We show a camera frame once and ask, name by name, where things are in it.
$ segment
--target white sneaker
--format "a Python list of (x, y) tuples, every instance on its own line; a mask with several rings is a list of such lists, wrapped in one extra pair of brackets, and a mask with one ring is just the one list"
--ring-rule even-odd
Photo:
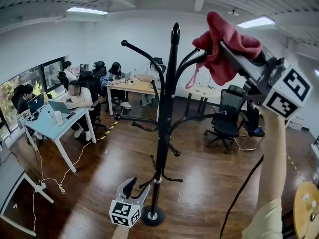
[(85, 139), (86, 139), (86, 141), (90, 141), (91, 140), (90, 131), (85, 132)]
[(129, 102), (121, 102), (120, 106), (123, 106), (125, 109), (130, 109), (132, 107)]
[(83, 128), (82, 127), (80, 127), (77, 131), (75, 131), (75, 133), (74, 133), (74, 137), (75, 138), (79, 138), (79, 136), (80, 136), (80, 134), (83, 132)]
[(43, 140), (43, 136), (40, 133), (36, 133), (36, 138), (38, 138), (38, 140)]

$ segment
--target man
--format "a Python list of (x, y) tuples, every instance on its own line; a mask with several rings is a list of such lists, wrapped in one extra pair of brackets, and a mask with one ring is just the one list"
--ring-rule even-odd
[[(81, 87), (78, 81), (70, 81), (69, 90), (65, 94), (65, 98), (63, 100), (68, 109), (74, 109), (77, 107), (88, 107), (89, 111), (92, 111), (94, 108), (91, 107), (93, 105), (91, 92), (89, 89)], [(91, 140), (91, 134), (89, 132), (89, 127), (86, 123), (85, 115), (83, 115), (77, 123), (75, 123), (71, 129), (75, 131), (74, 137), (78, 138), (80, 134), (85, 131), (85, 139), (87, 141)]]
[[(286, 131), (282, 117), (261, 108), (265, 119), (264, 160), (259, 179), (256, 214), (242, 239), (282, 239), (281, 195), (286, 179)], [(112, 239), (127, 239), (129, 228), (117, 226)]]
[[(30, 114), (28, 102), (35, 96), (36, 95), (33, 93), (33, 86), (31, 84), (26, 84), (23, 88), (23, 96), (21, 97), (18, 103), (18, 108), (17, 108), (18, 111), (16, 115), (17, 119), (21, 118), (22, 116), (25, 117), (28, 114)], [(36, 134), (36, 137), (39, 140), (43, 139), (42, 135), (40, 135), (39, 133)]]
[(63, 68), (63, 71), (65, 72), (65, 75), (66, 77), (68, 78), (69, 82), (70, 81), (76, 81), (76, 76), (72, 73), (72, 64), (70, 61), (65, 61), (63, 64), (62, 64), (62, 68)]

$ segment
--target white shirt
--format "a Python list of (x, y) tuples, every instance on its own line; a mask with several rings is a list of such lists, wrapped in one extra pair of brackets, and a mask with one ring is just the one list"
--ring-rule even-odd
[(69, 82), (70, 81), (76, 81), (76, 76), (74, 74), (72, 74), (71, 72), (69, 71), (64, 71), (65, 72), (65, 76), (68, 78)]
[(91, 97), (91, 92), (88, 88), (81, 88), (81, 94), (77, 95), (77, 96), (73, 96), (69, 93), (69, 91), (66, 92), (65, 97), (67, 100), (71, 99), (72, 103), (74, 104), (78, 104), (78, 103), (82, 103), (82, 102), (90, 102), (91, 105), (93, 105), (92, 102), (92, 97)]

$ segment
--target black cable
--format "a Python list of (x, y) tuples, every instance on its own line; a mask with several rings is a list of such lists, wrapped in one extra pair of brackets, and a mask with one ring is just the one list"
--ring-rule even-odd
[(226, 226), (226, 222), (227, 222), (227, 219), (228, 219), (228, 216), (229, 216), (229, 213), (230, 213), (231, 209), (234, 207), (234, 205), (235, 205), (235, 203), (236, 203), (236, 201), (237, 201), (237, 199), (238, 199), (240, 193), (241, 193), (241, 192), (243, 191), (243, 189), (246, 187), (246, 185), (247, 185), (247, 183), (248, 183), (250, 177), (251, 177), (251, 176), (253, 175), (253, 173), (256, 171), (256, 169), (258, 168), (258, 166), (260, 166), (260, 164), (263, 162), (263, 159), (264, 159), (264, 156), (262, 156), (262, 157), (259, 159), (258, 163), (257, 163), (257, 164), (254, 166), (254, 168), (250, 171), (250, 173), (249, 173), (248, 177), (246, 178), (244, 184), (241, 186), (241, 188), (240, 188), (239, 191), (237, 192), (236, 197), (234, 198), (233, 202), (231, 203), (231, 205), (230, 205), (230, 207), (229, 207), (229, 209), (228, 209), (228, 211), (227, 211), (227, 214), (226, 214), (226, 217), (225, 217), (225, 220), (224, 220), (223, 227), (221, 228), (221, 231), (220, 231), (220, 239), (223, 238), (223, 232), (224, 232), (224, 229), (225, 229), (225, 226)]
[(17, 158), (17, 160), (18, 160), (18, 162), (20, 164), (20, 160), (19, 160), (18, 156), (14, 152), (10, 152), (10, 154), (6, 157), (5, 161), (4, 162), (0, 162), (0, 165), (4, 164), (11, 154), (13, 154)]

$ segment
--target wooden desk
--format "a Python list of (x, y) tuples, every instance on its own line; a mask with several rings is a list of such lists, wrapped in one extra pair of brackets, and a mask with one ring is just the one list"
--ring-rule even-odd
[(294, 226), (298, 239), (315, 239), (319, 233), (319, 190), (308, 181), (300, 184), (294, 200)]
[(140, 80), (135, 80), (135, 83), (133, 85), (119, 83), (117, 85), (108, 84), (107, 87), (107, 93), (108, 93), (108, 102), (109, 102), (109, 109), (110, 109), (110, 115), (113, 115), (113, 109), (112, 109), (112, 99), (111, 99), (111, 89), (114, 90), (126, 90), (129, 92), (137, 92), (137, 93), (143, 93), (143, 94), (150, 94), (154, 95), (154, 90), (151, 88), (151, 84), (149, 82), (143, 82)]
[(188, 116), (189, 106), (190, 106), (192, 95), (200, 96), (200, 101), (199, 101), (197, 113), (204, 114), (208, 98), (217, 98), (220, 96), (220, 92), (221, 92), (221, 89), (219, 89), (219, 88), (216, 88), (213, 90), (207, 86), (200, 86), (199, 87), (196, 84), (194, 84), (194, 86), (189, 88), (189, 89), (187, 89), (185, 87), (185, 84), (182, 84), (182, 87), (188, 92), (188, 100), (187, 100), (187, 105), (186, 105), (186, 109), (185, 109), (185, 117)]

